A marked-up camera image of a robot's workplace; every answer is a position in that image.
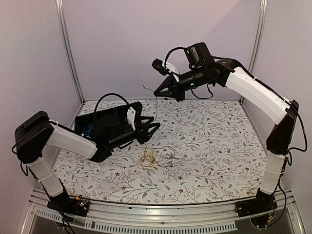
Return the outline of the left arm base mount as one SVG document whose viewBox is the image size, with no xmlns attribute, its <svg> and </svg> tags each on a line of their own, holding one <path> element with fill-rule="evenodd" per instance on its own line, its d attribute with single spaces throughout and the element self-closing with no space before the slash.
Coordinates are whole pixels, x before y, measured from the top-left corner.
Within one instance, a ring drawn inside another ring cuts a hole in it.
<svg viewBox="0 0 312 234">
<path fill-rule="evenodd" d="M 66 192 L 63 192 L 56 197 L 50 196 L 47 207 L 62 214 L 86 217 L 90 207 L 90 198 L 81 195 L 69 196 Z"/>
</svg>

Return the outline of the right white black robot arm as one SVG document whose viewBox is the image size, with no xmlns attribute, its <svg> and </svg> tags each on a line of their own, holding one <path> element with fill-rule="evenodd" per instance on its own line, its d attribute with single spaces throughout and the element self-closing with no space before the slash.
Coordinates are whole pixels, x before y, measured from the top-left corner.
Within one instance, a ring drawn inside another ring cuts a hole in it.
<svg viewBox="0 0 312 234">
<path fill-rule="evenodd" d="M 156 97 L 185 99 L 185 92 L 202 85 L 220 85 L 226 87 L 250 101 L 264 112 L 274 123 L 266 140 L 268 159 L 264 177 L 253 199 L 252 208 L 261 213 L 273 201 L 273 195 L 283 175 L 295 147 L 290 147 L 296 121 L 301 121 L 296 100 L 288 100 L 273 88 L 252 75 L 239 61 L 233 58 L 221 58 L 211 55 L 204 42 L 189 47 L 176 47 L 170 52 L 183 50 L 189 63 L 189 71 L 180 74 L 176 67 L 164 60 L 155 59 L 152 67 L 166 77 L 154 91 Z"/>
</svg>

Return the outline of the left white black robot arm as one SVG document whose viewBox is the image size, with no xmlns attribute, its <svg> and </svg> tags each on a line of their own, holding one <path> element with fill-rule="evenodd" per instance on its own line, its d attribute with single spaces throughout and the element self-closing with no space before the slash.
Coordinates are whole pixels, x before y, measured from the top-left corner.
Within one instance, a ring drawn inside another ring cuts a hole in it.
<svg viewBox="0 0 312 234">
<path fill-rule="evenodd" d="M 75 118 L 72 130 L 50 119 L 45 111 L 35 113 L 15 130 L 12 153 L 22 165 L 27 166 L 27 171 L 63 212 L 72 208 L 72 200 L 66 196 L 62 182 L 42 158 L 45 146 L 67 150 L 89 161 L 103 162 L 115 148 L 123 149 L 134 140 L 139 144 L 148 142 L 160 127 L 154 117 L 142 116 L 141 102 L 129 103 L 119 94 L 114 96 L 124 104 L 99 110 L 97 103 L 93 112 Z"/>
</svg>

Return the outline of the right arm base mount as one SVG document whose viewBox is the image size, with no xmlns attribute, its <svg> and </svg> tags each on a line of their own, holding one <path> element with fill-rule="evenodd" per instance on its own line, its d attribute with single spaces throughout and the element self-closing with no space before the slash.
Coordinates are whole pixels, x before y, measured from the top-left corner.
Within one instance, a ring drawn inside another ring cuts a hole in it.
<svg viewBox="0 0 312 234">
<path fill-rule="evenodd" d="M 274 194 L 266 194 L 258 189 L 255 198 L 236 202 L 234 211 L 239 217 L 244 217 L 267 212 L 276 208 L 277 203 Z"/>
</svg>

